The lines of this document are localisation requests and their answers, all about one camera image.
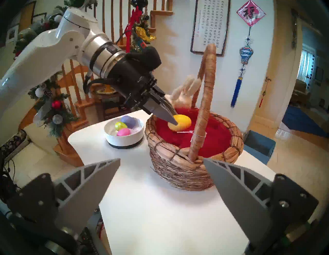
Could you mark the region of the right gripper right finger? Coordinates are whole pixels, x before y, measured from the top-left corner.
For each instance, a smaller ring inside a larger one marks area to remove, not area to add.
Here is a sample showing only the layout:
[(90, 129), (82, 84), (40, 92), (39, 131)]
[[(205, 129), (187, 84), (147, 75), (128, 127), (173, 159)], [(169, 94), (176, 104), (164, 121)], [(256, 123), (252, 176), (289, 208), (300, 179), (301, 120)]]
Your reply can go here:
[(257, 172), (210, 158), (204, 166), (221, 199), (251, 244), (273, 244), (287, 228), (305, 223), (318, 200), (283, 174), (273, 181)]

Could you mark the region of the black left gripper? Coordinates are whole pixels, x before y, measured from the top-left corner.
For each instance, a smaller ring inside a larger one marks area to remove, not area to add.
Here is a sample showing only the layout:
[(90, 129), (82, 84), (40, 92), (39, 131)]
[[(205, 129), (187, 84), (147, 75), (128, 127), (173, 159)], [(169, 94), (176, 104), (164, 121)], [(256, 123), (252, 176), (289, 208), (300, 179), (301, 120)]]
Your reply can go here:
[(156, 85), (150, 68), (140, 61), (119, 61), (109, 71), (104, 83), (125, 97), (129, 107), (140, 107), (147, 114), (177, 125), (177, 115), (165, 93)]

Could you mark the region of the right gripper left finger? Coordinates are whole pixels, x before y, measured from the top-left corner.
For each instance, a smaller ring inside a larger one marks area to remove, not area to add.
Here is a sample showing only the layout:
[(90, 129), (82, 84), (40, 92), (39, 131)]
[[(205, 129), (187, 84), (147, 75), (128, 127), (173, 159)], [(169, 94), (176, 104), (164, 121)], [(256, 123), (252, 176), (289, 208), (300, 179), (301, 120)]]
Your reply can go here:
[(55, 181), (49, 173), (40, 174), (8, 200), (8, 208), (37, 225), (79, 234), (119, 167), (117, 158), (75, 168)]

